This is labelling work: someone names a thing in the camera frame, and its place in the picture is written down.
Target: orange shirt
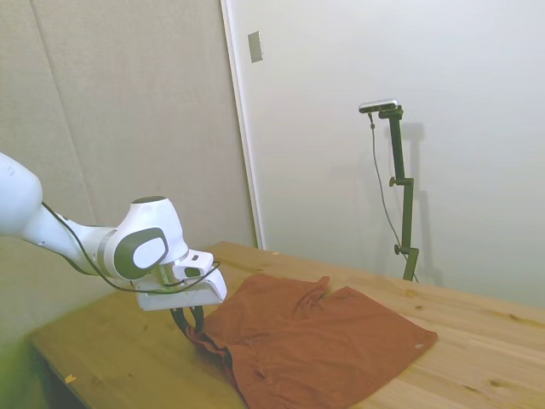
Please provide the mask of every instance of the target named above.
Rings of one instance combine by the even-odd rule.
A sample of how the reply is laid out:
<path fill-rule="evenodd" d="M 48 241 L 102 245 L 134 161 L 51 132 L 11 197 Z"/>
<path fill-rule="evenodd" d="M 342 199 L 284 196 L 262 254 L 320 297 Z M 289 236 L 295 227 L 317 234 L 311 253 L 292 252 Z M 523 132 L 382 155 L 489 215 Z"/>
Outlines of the orange shirt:
<path fill-rule="evenodd" d="M 250 409 L 345 409 L 400 374 L 437 340 L 352 288 L 248 278 L 186 336 L 222 358 Z"/>

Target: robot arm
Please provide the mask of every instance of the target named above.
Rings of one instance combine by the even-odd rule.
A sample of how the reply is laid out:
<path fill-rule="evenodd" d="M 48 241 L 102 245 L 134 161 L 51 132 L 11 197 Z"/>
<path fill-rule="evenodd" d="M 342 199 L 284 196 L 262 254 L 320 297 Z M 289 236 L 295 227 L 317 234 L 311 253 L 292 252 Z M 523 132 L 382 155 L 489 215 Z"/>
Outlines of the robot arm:
<path fill-rule="evenodd" d="M 222 302 L 227 288 L 210 253 L 183 239 L 170 200 L 135 200 L 116 228 L 90 227 L 42 202 L 42 185 L 27 168 L 0 153 L 0 236 L 18 237 L 63 256 L 77 271 L 99 275 L 138 294 L 145 310 Z"/>

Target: white wall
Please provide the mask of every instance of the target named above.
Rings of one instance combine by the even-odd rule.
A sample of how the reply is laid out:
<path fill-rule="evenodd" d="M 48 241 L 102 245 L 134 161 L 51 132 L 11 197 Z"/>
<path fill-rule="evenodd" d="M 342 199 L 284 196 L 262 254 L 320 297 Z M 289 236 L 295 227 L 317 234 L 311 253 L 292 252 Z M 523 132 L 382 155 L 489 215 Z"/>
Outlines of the white wall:
<path fill-rule="evenodd" d="M 545 307 L 545 3 L 229 3 L 267 248 L 402 275 L 357 111 L 397 97 L 421 280 Z M 385 189 L 400 229 L 402 190 Z"/>

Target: wall switch plate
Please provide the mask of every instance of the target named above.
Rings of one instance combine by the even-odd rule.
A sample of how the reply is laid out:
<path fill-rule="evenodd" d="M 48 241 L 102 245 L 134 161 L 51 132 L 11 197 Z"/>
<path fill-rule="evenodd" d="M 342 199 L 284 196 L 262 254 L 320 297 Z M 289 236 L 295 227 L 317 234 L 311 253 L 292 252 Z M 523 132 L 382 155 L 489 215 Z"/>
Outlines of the wall switch plate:
<path fill-rule="evenodd" d="M 248 35 L 248 45 L 250 46 L 250 58 L 252 62 L 263 60 L 263 48 L 259 32 L 252 32 Z"/>

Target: wooden table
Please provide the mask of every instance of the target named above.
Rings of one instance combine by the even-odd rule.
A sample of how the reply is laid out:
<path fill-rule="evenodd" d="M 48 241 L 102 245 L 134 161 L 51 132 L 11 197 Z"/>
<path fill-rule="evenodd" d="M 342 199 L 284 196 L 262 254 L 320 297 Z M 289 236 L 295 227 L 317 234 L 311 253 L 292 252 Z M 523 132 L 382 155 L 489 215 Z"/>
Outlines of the wooden table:
<path fill-rule="evenodd" d="M 252 274 L 345 285 L 439 334 L 439 341 L 355 407 L 545 408 L 545 311 L 351 268 L 221 243 L 232 295 Z M 209 313 L 214 308 L 205 308 Z M 198 352 L 168 311 L 143 312 L 118 292 L 33 336 L 53 371 L 86 406 L 100 409 L 216 409 L 245 405 L 215 357 Z"/>

